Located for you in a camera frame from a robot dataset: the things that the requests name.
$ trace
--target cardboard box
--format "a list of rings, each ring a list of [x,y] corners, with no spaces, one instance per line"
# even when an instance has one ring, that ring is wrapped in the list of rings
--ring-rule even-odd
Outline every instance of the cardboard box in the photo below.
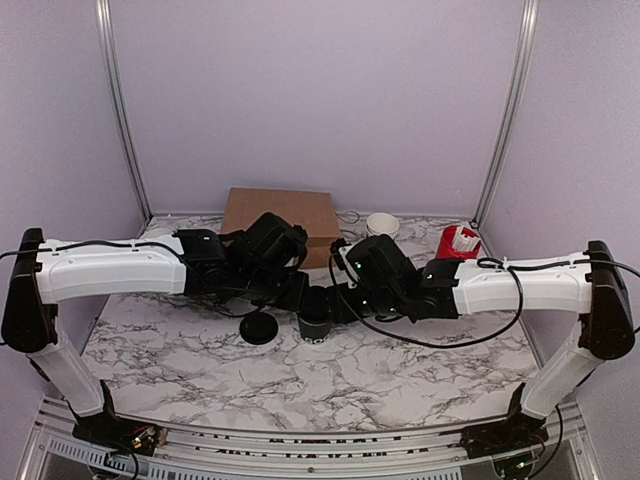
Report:
[[[221,233],[244,230],[265,212],[301,225],[309,235],[307,258],[302,268],[322,268],[329,262],[329,246],[340,237],[331,194],[232,188],[224,211]]]

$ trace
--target white paper cup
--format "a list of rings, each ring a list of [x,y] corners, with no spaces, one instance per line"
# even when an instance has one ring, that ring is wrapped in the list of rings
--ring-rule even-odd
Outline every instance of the white paper cup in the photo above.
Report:
[[[367,236],[389,235],[396,238],[400,229],[400,221],[388,213],[372,213],[367,217]]]

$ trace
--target black cable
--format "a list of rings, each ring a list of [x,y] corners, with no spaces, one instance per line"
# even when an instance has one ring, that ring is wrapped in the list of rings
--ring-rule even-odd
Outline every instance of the black cable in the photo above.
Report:
[[[479,258],[476,261],[476,264],[480,268],[503,268],[504,266],[504,262],[502,260],[498,260],[497,258],[493,257]],[[541,265],[511,265],[511,267],[516,272],[537,272],[540,270],[547,270],[548,268],[566,267],[567,265],[571,265],[571,262],[569,262],[568,260],[563,260],[561,262],[543,263]]]
[[[522,469],[531,466],[531,470],[533,471],[533,469],[535,468],[535,465],[540,461],[540,459],[542,458],[542,456],[544,455],[544,453],[547,451],[547,446],[544,443],[544,440],[542,439],[542,437],[540,437],[539,435],[532,435],[532,438],[535,438],[536,440],[538,440],[538,443],[540,444],[540,446],[542,447],[542,451],[540,453],[537,453],[536,456],[534,458],[532,458],[531,460],[527,461],[527,462],[521,462],[518,463],[517,465],[514,465],[512,468],[509,468],[508,470],[503,470],[503,475],[499,474],[498,472],[496,472],[496,464],[493,465],[493,471],[496,473],[496,475],[498,477],[505,478],[504,473],[506,473],[507,471],[510,472],[509,474],[512,475],[513,473],[521,473]],[[534,446],[531,446],[531,455],[533,456],[533,451],[534,451]]]
[[[138,478],[138,475],[140,474],[140,462],[138,462],[138,456],[135,454],[135,452],[133,451],[133,449],[131,447],[127,448],[126,445],[123,445],[120,442],[114,442],[111,440],[101,440],[101,442],[106,443],[111,445],[114,448],[117,448],[117,450],[115,452],[109,453],[107,455],[113,455],[113,454],[121,454],[121,453],[126,453],[127,455],[131,456],[131,459],[133,460],[133,464],[134,464],[134,471],[133,471],[133,476],[129,479],[129,480],[136,480]],[[103,465],[105,467],[108,467],[109,465],[107,465],[107,459],[108,457],[105,455],[104,457],[104,462]]]
[[[601,265],[612,265],[614,267],[618,267],[621,268],[623,270],[626,270],[629,273],[632,273],[633,275],[635,275],[636,277],[640,278],[640,271],[636,270],[633,267],[630,267],[629,265],[625,264],[625,263],[620,263],[620,262],[616,262],[613,260],[596,260],[593,258],[585,258],[583,260],[576,260],[573,263],[599,263]]]
[[[387,332],[386,330],[383,330],[381,328],[376,327],[375,325],[370,324],[365,319],[363,319],[360,315],[358,315],[358,313],[353,309],[353,307],[351,305],[349,305],[349,303],[345,300],[345,298],[342,295],[342,292],[340,291],[340,289],[337,288],[338,287],[338,282],[336,281],[336,276],[333,273],[333,257],[329,256],[329,276],[331,277],[331,282],[333,283],[333,286],[336,287],[336,292],[338,294],[338,297],[342,301],[342,303],[344,303],[347,306],[347,308],[351,311],[351,313],[354,315],[354,317],[360,323],[362,323],[368,329],[373,330],[374,332],[380,333],[381,335],[385,335],[387,337],[394,338],[394,339],[400,340],[402,342],[411,343],[413,345],[420,345],[421,347],[436,348],[436,349],[440,349],[440,350],[450,350],[450,349],[453,349],[453,348],[470,347],[471,345],[477,345],[479,343],[486,342],[488,340],[494,339],[494,338],[502,335],[504,332],[509,330],[511,327],[513,327],[518,322],[518,320],[520,319],[520,315],[522,315],[522,310],[524,308],[524,293],[522,291],[522,283],[520,282],[520,279],[518,278],[518,275],[516,275],[516,273],[514,272],[514,270],[511,267],[508,267],[506,270],[511,274],[511,276],[513,277],[513,279],[516,282],[516,286],[518,287],[518,310],[516,311],[516,314],[514,315],[513,319],[507,325],[502,327],[500,330],[492,333],[491,335],[487,335],[486,337],[477,338],[475,340],[469,340],[468,342],[456,343],[454,345],[438,345],[438,344],[435,344],[435,343],[429,343],[429,342],[423,342],[421,340],[416,340],[414,338],[403,337],[402,335],[397,335],[397,334],[392,333],[392,332]]]
[[[10,250],[8,252],[3,252],[0,253],[0,262],[7,258],[7,257],[12,257],[15,255],[20,255],[21,253],[47,253],[47,252],[51,252],[52,250],[50,248],[34,248],[32,250],[23,250],[23,251],[19,251],[19,250]]]
[[[348,215],[349,213],[352,213],[356,216],[356,219],[353,221],[349,221],[349,220],[345,220],[343,217],[345,215]],[[358,212],[356,212],[355,210],[347,210],[346,212],[342,212],[342,213],[336,213],[336,217],[338,217],[340,220],[342,220],[343,223],[346,223],[347,225],[355,225],[356,223],[358,223],[360,221],[360,219],[362,218],[360,216],[360,214]]]
[[[551,452],[551,455],[549,455],[549,458],[547,458],[547,460],[542,464],[542,466],[538,470],[536,470],[534,473],[529,475],[529,479],[536,478],[538,475],[540,475],[542,471],[549,466],[549,464],[551,463],[551,460],[555,458],[556,454],[558,453],[558,450],[560,450],[560,446],[562,445],[562,437],[564,436],[564,420],[562,419],[562,413],[560,413],[560,407],[556,406],[556,412],[558,413],[558,420],[560,422],[560,434],[558,435],[558,443],[556,443],[556,446],[553,449],[553,452]]]

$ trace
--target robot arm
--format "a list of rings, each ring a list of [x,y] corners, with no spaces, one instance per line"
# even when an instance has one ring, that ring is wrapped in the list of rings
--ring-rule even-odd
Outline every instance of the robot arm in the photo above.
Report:
[[[40,229],[29,229],[9,285],[2,337],[64,395],[77,420],[75,436],[150,454],[160,429],[115,414],[106,384],[91,375],[56,325],[58,302],[131,292],[208,294],[221,303],[243,297],[295,311],[308,284],[297,271],[305,240],[304,230],[272,214],[227,236],[156,231],[136,240],[72,243],[45,241]]]
[[[69,244],[44,241],[28,230],[11,278],[2,324],[7,344],[65,396],[77,419],[74,434],[112,445],[132,444],[151,454],[160,438],[154,425],[118,417],[106,385],[96,380],[55,325],[57,302],[86,295],[158,292],[241,296],[258,305],[300,311],[308,287],[297,271],[306,233],[265,214],[246,232],[218,236],[208,230],[156,232],[152,238]],[[526,310],[576,312],[579,323],[538,375],[513,395],[505,420],[469,427],[462,443],[471,458],[524,448],[548,438],[544,419],[606,360],[626,355],[635,342],[626,286],[606,245],[584,253],[481,268],[476,262],[432,260],[416,269],[386,235],[355,245],[336,242],[332,256],[350,282],[327,289],[330,316],[348,323],[373,315],[457,319],[488,310],[515,310],[520,293],[507,266],[517,269]],[[538,266],[557,266],[541,269]],[[347,303],[349,308],[342,308]],[[146,432],[144,439],[139,431]]]
[[[338,266],[351,277],[341,294],[359,316],[451,318],[490,310],[564,310],[579,315],[562,347],[532,380],[513,394],[503,421],[465,428],[470,458],[502,453],[547,439],[545,418],[593,370],[620,358],[635,344],[626,285],[603,242],[566,257],[482,268],[476,261],[432,260],[419,270],[389,237],[334,246]]]

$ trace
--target metal frame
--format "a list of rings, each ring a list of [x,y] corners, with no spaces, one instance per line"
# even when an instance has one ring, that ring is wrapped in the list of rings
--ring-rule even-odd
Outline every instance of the metal frame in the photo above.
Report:
[[[133,137],[129,128],[129,120],[124,104],[124,95],[120,82],[120,71],[118,69],[118,58],[116,55],[116,44],[113,36],[113,27],[111,25],[111,9],[109,0],[96,0],[96,11],[98,15],[98,30],[100,33],[100,43],[102,45],[105,68],[107,70],[107,80],[109,83],[109,91],[111,93],[111,102],[113,104],[118,125],[120,140],[124,149],[125,160],[131,182],[145,223],[148,223],[153,216],[147,192],[144,188],[142,173],[138,164],[138,157],[133,145]]]
[[[564,405],[564,439],[571,443],[581,480],[601,478],[580,411]],[[247,480],[346,479],[406,480],[456,478],[465,465],[516,453],[470,460],[459,446],[460,429],[480,423],[385,432],[286,433],[229,430],[157,422],[168,429],[167,443],[153,457],[138,456],[140,479]],[[66,403],[45,398],[20,466],[20,480],[39,480],[47,454],[55,454],[114,473],[133,471],[133,463],[115,456],[104,466],[109,449],[73,438],[74,419]],[[558,419],[547,426],[549,445],[557,441]]]
[[[502,172],[504,161],[507,156],[511,130],[513,129],[514,119],[522,100],[522,94],[524,92],[529,63],[531,60],[531,53],[533,51],[533,40],[538,19],[538,4],[539,0],[525,0],[524,2],[522,25],[520,27],[520,37],[518,38],[518,48],[516,50],[516,61],[513,67],[513,74],[511,76],[507,104],[502,117],[498,140],[493,151],[493,158],[491,159],[491,164],[489,166],[489,172],[487,173],[487,178],[482,188],[480,199],[478,200],[476,212],[473,216],[473,221],[477,226],[482,226],[482,223],[489,213],[489,208],[491,207],[491,202],[495,195],[496,187],[498,186],[500,173]]]

